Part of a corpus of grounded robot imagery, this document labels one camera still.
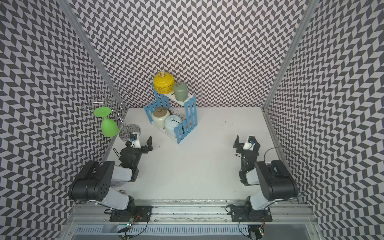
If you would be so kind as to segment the blue white slatted shelf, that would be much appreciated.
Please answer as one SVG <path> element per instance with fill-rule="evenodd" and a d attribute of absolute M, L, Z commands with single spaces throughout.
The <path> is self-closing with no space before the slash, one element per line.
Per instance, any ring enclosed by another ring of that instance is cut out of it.
<path fill-rule="evenodd" d="M 180 102 L 176 100 L 174 93 L 162 95 L 156 92 L 154 86 L 152 87 L 155 99 L 144 106 L 145 113 L 150 123 L 155 126 L 153 120 L 155 109 L 166 109 L 173 117 L 174 125 L 171 130 L 174 133 L 171 134 L 171 131 L 167 130 L 166 127 L 159 128 L 159 130 L 179 144 L 198 125 L 196 96 L 188 93 L 187 99 Z"/>

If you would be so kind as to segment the yellow tea canister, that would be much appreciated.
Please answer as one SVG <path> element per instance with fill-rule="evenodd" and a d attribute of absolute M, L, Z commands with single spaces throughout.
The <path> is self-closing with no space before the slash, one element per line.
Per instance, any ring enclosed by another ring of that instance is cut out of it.
<path fill-rule="evenodd" d="M 159 71 L 153 78 L 154 89 L 158 94 L 166 95 L 173 92 L 174 77 L 164 71 Z"/>

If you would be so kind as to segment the green tea canister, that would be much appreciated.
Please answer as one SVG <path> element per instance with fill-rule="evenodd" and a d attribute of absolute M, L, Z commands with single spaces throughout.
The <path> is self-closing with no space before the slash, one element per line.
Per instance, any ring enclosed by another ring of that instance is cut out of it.
<path fill-rule="evenodd" d="M 188 85 L 183 82 L 175 83 L 173 86 L 175 99 L 183 102 L 188 98 Z"/>

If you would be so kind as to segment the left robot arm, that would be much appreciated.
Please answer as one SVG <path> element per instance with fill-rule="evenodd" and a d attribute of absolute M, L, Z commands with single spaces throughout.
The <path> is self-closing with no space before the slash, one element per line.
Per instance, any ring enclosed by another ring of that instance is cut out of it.
<path fill-rule="evenodd" d="M 131 134 L 126 147 L 120 152 L 121 165 L 117 166 L 114 161 L 87 162 L 69 187 L 69 199 L 94 202 L 114 211 L 134 213 L 136 206 L 133 197 L 114 190 L 111 184 L 135 182 L 142 155 L 152 150 L 151 137 L 148 138 L 146 145 L 141 146 L 137 136 Z"/>

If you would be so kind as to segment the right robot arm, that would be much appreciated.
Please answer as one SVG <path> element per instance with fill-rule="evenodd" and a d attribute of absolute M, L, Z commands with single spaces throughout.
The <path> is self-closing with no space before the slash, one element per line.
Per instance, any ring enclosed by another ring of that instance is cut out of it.
<path fill-rule="evenodd" d="M 236 137 L 233 148 L 241 158 L 240 182 L 245 186 L 260 187 L 260 191 L 247 197 L 247 213 L 267 210 L 277 202 L 288 201 L 299 196 L 299 188 L 290 171 L 281 160 L 269 163 L 258 161 L 261 145 L 255 136 L 248 136 L 245 143 Z"/>

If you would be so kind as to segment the light blue tea canister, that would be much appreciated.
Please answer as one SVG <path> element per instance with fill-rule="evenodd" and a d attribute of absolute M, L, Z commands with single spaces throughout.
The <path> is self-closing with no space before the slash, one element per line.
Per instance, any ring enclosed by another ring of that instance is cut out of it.
<path fill-rule="evenodd" d="M 177 115 L 170 115 L 165 120 L 165 131 L 171 137 L 176 137 L 175 129 L 182 122 L 182 119 Z"/>

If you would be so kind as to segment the cream canister brown lid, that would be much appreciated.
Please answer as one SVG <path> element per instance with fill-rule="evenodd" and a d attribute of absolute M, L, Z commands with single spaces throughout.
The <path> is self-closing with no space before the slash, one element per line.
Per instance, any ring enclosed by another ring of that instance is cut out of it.
<path fill-rule="evenodd" d="M 152 113 L 152 120 L 155 126 L 159 129 L 165 128 L 165 121 L 170 116 L 170 112 L 168 109 L 164 107 L 159 107 L 154 109 Z"/>

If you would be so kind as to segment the green plastic wine glass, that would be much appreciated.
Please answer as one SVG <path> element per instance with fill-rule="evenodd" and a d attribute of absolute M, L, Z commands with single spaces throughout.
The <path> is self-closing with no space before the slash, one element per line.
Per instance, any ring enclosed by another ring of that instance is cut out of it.
<path fill-rule="evenodd" d="M 112 138 L 119 133 L 119 127 L 116 122 L 108 118 L 111 113 L 112 110 L 108 107 L 99 107 L 94 111 L 95 117 L 103 119 L 101 122 L 101 131 L 107 138 Z"/>

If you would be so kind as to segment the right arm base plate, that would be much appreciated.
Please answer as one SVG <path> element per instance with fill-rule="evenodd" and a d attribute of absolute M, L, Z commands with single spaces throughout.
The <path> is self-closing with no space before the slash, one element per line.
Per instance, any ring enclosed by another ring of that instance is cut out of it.
<path fill-rule="evenodd" d="M 267 210 L 253 210 L 251 207 L 228 205 L 226 207 L 227 213 L 231 216 L 232 222 L 272 222 L 272 214 L 270 209 Z"/>

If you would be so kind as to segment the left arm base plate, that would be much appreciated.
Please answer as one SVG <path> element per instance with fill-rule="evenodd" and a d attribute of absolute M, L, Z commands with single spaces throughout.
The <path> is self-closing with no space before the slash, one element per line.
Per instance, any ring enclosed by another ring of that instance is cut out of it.
<path fill-rule="evenodd" d="M 125 223 L 131 219 L 137 222 L 149 222 L 152 216 L 152 206 L 136 206 L 134 210 L 112 211 L 110 222 Z"/>

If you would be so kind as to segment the aluminium front rail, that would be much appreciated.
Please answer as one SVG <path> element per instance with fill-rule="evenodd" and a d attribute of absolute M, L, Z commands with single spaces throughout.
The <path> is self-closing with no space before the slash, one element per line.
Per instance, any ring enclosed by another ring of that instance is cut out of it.
<path fill-rule="evenodd" d="M 135 200 L 136 206 L 152 206 L 150 224 L 231 224 L 230 205 L 243 206 L 244 200 Z M 70 224 L 107 224 L 106 208 L 95 204 L 76 204 L 66 221 Z M 312 207 L 296 201 L 270 206 L 271 224 L 317 224 Z"/>

